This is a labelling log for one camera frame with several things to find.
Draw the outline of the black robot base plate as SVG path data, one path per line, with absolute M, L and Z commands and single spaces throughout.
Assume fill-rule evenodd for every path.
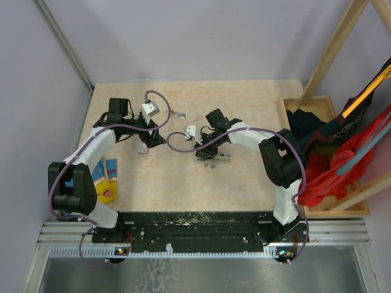
M 94 244 L 129 244 L 134 253 L 263 252 L 272 243 L 288 245 L 309 238 L 307 225 L 281 227 L 272 212 L 122 212 L 113 229 L 97 228 Z

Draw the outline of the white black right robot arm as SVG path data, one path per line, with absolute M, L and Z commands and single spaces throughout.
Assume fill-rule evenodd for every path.
M 274 237 L 285 242 L 294 235 L 299 212 L 293 197 L 299 192 L 302 170 L 307 161 L 292 133 L 283 129 L 279 132 L 256 130 L 238 118 L 229 120 L 220 109 L 206 115 L 209 133 L 202 128 L 188 126 L 185 134 L 188 140 L 195 140 L 195 161 L 197 163 L 228 163 L 230 155 L 219 152 L 224 143 L 248 147 L 260 153 L 268 178 L 275 185 L 275 208 L 273 217 Z

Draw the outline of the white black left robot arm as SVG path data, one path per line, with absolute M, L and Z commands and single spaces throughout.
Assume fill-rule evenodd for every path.
M 119 212 L 98 200 L 92 173 L 122 136 L 137 135 L 148 147 L 164 144 L 160 126 L 152 120 L 158 113 L 157 104 L 148 98 L 137 117 L 128 99 L 110 98 L 108 111 L 93 125 L 86 141 L 68 158 L 52 162 L 48 167 L 48 205 L 52 215 L 58 219 L 86 220 L 105 228 L 106 236 L 112 241 L 124 240 L 127 227 L 119 222 Z

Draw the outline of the black grey large stapler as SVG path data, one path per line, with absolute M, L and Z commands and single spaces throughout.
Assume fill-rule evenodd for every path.
M 228 164 L 231 161 L 229 154 L 224 153 L 218 153 L 214 159 L 207 160 L 207 161 L 198 161 L 196 159 L 196 156 L 194 157 L 194 161 L 197 164 Z

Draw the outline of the pink white mini stapler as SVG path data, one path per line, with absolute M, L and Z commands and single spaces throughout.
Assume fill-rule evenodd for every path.
M 172 110 L 170 112 L 171 116 L 175 117 L 175 118 L 179 118 L 179 119 L 186 119 L 188 116 L 183 113 L 183 112 L 176 112 L 174 110 Z

